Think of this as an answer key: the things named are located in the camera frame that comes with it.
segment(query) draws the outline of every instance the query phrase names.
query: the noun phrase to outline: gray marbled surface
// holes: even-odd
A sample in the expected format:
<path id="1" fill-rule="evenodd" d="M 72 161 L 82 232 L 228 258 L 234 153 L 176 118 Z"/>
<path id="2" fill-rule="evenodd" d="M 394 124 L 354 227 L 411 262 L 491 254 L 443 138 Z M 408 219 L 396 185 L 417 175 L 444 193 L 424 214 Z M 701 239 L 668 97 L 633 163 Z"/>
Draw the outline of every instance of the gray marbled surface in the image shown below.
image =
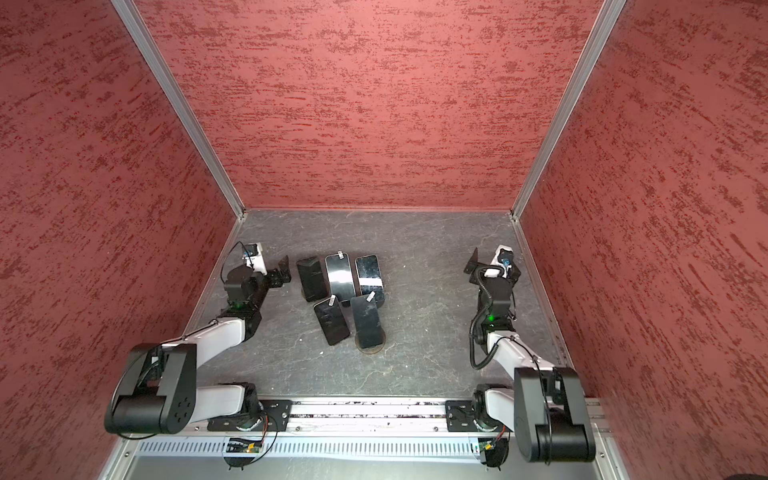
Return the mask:
<path id="1" fill-rule="evenodd" d="M 364 395 L 467 397 L 476 385 L 511 379 L 496 363 L 476 372 L 468 360 L 468 326 L 478 288 L 463 273 L 472 250 L 488 262 L 499 244 L 520 249 L 508 215 L 502 213 L 406 213 L 253 210 L 239 240 L 261 242 L 267 268 L 290 257 L 293 281 L 271 290 L 255 337 L 198 370 L 199 385 L 253 382 L 262 395 Z M 386 301 L 379 309 L 386 344 L 365 355 L 353 336 L 328 346 L 313 312 L 302 298 L 296 260 L 324 259 L 342 250 L 351 262 L 379 258 Z M 233 252 L 224 272 L 239 261 Z M 522 258 L 515 287 L 522 339 L 547 359 L 556 359 L 546 319 Z M 200 324 L 226 306 L 217 286 Z"/>

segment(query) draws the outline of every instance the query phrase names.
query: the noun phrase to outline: brown speckled pattern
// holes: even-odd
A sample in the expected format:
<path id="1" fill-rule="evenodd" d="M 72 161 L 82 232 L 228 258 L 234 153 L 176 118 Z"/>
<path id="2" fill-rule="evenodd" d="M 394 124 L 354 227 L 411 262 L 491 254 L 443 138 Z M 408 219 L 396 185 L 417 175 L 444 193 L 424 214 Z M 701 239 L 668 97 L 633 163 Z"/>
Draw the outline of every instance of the brown speckled pattern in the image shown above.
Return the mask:
<path id="1" fill-rule="evenodd" d="M 0 7 L 0 478 L 92 480 L 234 222 L 108 0 Z"/>
<path id="2" fill-rule="evenodd" d="M 247 207 L 505 210 L 601 0 L 137 4 Z"/>
<path id="3" fill-rule="evenodd" d="M 768 474 L 768 4 L 630 0 L 524 213 L 633 480 Z"/>

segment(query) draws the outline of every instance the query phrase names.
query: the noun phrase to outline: red panel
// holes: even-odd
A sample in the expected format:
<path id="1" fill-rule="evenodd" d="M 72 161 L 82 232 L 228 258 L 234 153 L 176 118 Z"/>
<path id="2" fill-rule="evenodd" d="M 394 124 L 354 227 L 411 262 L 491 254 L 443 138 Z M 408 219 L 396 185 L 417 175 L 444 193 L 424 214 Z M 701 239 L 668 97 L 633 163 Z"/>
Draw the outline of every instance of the red panel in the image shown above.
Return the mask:
<path id="1" fill-rule="evenodd" d="M 523 224 L 633 480 L 768 473 L 768 5 L 634 0 Z"/>
<path id="2" fill-rule="evenodd" d="M 90 480 L 128 350 L 180 332 L 233 215 L 108 0 L 0 31 L 0 478 Z"/>
<path id="3" fill-rule="evenodd" d="M 486 210 L 513 204 L 601 0 L 137 3 L 248 207 Z"/>

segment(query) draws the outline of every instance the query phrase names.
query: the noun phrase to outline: red wall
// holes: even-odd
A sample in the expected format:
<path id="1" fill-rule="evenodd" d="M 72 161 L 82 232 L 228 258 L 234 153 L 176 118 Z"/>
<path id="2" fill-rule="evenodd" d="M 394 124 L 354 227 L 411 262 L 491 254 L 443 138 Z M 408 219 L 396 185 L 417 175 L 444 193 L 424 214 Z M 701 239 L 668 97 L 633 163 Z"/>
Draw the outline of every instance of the red wall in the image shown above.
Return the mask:
<path id="1" fill-rule="evenodd" d="M 137 3 L 248 207 L 506 210 L 601 0 Z"/>
<path id="2" fill-rule="evenodd" d="M 630 0 L 523 226 L 633 480 L 768 473 L 768 5 Z"/>
<path id="3" fill-rule="evenodd" d="M 108 0 L 0 7 L 0 478 L 91 480 L 233 214 Z"/>

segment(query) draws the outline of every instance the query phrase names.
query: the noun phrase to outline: black mounting plate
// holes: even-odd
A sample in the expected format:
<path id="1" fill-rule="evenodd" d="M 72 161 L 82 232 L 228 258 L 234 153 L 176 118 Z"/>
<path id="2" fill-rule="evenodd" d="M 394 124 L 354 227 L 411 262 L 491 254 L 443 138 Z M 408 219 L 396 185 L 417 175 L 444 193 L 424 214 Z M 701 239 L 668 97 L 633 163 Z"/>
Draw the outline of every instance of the black mounting plate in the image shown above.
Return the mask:
<path id="1" fill-rule="evenodd" d="M 478 428 L 475 423 L 475 408 L 472 400 L 446 400 L 445 422 L 449 432 L 486 432 Z M 502 426 L 498 426 L 486 433 L 500 432 Z"/>
<path id="2" fill-rule="evenodd" d="M 270 423 L 266 430 L 268 432 L 285 432 L 290 420 L 290 409 L 293 405 L 291 400 L 261 400 L 264 412 L 270 417 Z M 216 417 L 208 420 L 209 432 L 239 432 L 246 435 L 249 432 L 243 432 L 235 427 L 234 422 L 227 417 Z"/>

